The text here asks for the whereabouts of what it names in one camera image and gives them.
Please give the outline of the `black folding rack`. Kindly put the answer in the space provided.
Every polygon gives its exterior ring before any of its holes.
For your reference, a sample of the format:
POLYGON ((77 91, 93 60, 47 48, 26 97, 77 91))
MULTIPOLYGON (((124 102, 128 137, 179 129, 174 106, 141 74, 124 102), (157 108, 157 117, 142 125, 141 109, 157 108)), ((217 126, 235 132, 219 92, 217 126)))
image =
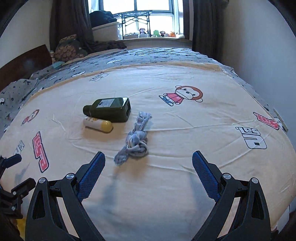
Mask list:
POLYGON ((151 37, 151 24, 150 24, 150 16, 152 14, 152 10, 135 10, 135 11, 125 11, 121 13, 114 14, 114 17, 121 19, 121 31, 122 31, 122 39, 125 39, 127 35, 126 27, 136 23, 138 26, 139 23, 146 24, 145 32, 148 37, 151 37))

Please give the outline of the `dark wooden headboard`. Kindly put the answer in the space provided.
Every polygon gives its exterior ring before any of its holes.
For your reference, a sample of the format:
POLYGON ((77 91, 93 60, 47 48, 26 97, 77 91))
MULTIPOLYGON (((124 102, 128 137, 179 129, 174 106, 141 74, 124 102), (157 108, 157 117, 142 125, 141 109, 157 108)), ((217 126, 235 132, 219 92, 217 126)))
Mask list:
POLYGON ((51 64, 52 59, 46 45, 31 49, 1 67, 0 89, 3 90, 19 79, 29 79, 32 73, 51 64))

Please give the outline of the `white storage box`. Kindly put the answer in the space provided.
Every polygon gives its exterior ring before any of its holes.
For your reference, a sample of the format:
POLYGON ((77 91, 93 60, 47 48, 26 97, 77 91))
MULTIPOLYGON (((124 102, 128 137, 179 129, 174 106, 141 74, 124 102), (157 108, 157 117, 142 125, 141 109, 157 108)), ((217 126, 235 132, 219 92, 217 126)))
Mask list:
POLYGON ((107 42, 122 40, 121 24, 119 22, 107 23, 92 28, 95 41, 107 42))

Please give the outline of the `small yellow lotion bottle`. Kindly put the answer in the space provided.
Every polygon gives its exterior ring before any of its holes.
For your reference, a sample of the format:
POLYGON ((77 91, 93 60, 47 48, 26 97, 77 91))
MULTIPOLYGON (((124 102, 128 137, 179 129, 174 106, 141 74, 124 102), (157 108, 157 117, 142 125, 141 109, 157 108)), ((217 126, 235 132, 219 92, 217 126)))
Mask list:
POLYGON ((91 118, 88 116, 83 119, 83 125, 87 128, 98 130, 103 133, 109 133, 113 130, 113 124, 110 121, 91 118))

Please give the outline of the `beige cartoon print blanket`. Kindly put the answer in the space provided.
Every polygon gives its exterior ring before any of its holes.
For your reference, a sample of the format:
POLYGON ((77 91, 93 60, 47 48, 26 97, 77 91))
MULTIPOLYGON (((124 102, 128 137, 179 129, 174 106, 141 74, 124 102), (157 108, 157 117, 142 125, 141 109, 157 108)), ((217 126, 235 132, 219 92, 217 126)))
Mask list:
POLYGON ((295 198, 295 150, 269 118, 217 65, 111 68, 29 99, 1 138, 3 156, 22 156, 1 184, 61 179, 100 151, 106 165, 83 206, 106 240, 191 240, 215 203, 192 165, 199 150, 236 179, 256 177, 276 226, 295 198), (127 122, 109 133, 85 127, 83 107, 112 97, 129 98, 127 122))

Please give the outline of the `yellow fluffy blanket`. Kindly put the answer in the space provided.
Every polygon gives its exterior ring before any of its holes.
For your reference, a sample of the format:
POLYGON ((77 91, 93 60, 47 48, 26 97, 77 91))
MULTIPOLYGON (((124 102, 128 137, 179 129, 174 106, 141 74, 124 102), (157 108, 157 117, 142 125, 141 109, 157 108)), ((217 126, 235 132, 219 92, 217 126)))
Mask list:
POLYGON ((17 219, 16 226, 20 232, 20 237, 25 240, 26 218, 17 219))

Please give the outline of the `left dark curtain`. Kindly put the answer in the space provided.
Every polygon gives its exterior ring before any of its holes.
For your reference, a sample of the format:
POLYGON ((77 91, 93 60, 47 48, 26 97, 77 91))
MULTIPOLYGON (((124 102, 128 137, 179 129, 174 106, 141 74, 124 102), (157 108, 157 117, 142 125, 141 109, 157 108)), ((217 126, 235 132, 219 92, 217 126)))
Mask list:
POLYGON ((82 49, 95 53, 110 49, 125 49, 122 41, 98 42, 94 40, 88 1, 53 1, 50 18, 50 49, 55 50, 61 39, 77 35, 82 49))

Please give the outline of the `grey patterned duvet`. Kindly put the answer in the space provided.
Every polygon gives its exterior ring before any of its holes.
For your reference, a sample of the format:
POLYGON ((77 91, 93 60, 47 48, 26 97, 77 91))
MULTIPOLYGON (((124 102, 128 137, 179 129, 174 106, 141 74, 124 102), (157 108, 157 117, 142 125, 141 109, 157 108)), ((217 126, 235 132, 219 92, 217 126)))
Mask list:
POLYGON ((216 64, 217 61, 189 48, 142 48, 107 50, 82 59, 60 64, 59 67, 37 67, 28 75, 9 80, 1 75, 1 134, 4 134, 29 97, 74 75, 83 75, 107 68, 130 64, 170 61, 194 61, 216 64))

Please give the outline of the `large dark green bottle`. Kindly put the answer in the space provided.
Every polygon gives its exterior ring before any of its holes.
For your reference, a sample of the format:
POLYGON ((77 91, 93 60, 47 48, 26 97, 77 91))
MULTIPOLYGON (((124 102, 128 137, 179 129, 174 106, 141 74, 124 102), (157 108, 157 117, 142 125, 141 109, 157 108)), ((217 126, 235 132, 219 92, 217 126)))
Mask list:
POLYGON ((83 113, 91 118, 110 121, 112 123, 127 122, 131 111, 128 97, 112 97, 97 99, 91 105, 83 107, 83 113))

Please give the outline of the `right dark curtain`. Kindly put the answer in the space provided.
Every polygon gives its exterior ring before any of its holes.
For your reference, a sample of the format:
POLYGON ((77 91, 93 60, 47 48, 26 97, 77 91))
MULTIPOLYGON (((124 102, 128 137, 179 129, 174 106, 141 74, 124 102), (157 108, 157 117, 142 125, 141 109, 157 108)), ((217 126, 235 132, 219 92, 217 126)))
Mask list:
POLYGON ((217 61, 222 59, 224 11, 229 1, 182 1, 185 39, 192 50, 217 61))

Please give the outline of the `dark curtain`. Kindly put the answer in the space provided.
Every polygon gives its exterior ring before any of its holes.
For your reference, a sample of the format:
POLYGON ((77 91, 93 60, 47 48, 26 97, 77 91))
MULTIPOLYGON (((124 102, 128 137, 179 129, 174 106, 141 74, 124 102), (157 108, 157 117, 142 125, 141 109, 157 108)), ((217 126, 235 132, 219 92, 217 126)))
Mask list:
POLYGON ((229 1, 182 1, 185 39, 192 50, 217 61, 222 59, 224 11, 229 1))
POLYGON ((50 49, 55 50, 61 39, 77 35, 82 49, 95 53, 110 49, 125 49, 122 41, 98 42, 94 40, 88 1, 53 1, 50 18, 50 49))

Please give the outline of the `brown patterned pillow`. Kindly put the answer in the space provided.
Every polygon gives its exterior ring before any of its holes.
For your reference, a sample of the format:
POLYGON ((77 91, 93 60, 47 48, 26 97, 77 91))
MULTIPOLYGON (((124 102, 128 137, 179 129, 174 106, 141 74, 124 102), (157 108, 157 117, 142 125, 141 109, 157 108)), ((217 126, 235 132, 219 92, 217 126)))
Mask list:
POLYGON ((68 62, 76 58, 83 58, 88 52, 82 48, 81 43, 77 40, 77 35, 70 35, 60 40, 54 52, 56 61, 68 62))

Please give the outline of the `window sill toys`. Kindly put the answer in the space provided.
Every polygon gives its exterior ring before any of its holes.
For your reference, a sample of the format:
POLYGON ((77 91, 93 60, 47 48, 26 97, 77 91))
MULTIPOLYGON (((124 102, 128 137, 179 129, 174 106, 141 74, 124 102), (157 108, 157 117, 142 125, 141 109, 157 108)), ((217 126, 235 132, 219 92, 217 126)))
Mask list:
POLYGON ((145 28, 140 28, 138 32, 128 33, 123 36, 123 39, 134 39, 134 38, 156 38, 156 37, 168 37, 176 38, 177 35, 174 32, 166 33, 165 31, 154 30, 152 34, 149 33, 145 28))

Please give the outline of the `dark blue folded clothes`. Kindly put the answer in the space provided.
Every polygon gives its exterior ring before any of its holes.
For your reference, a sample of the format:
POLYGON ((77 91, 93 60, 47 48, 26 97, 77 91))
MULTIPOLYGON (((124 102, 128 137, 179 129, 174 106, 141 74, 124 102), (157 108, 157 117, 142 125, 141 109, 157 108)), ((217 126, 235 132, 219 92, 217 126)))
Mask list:
POLYGON ((117 19, 110 11, 93 11, 90 13, 91 27, 98 27, 108 23, 116 22, 117 19))

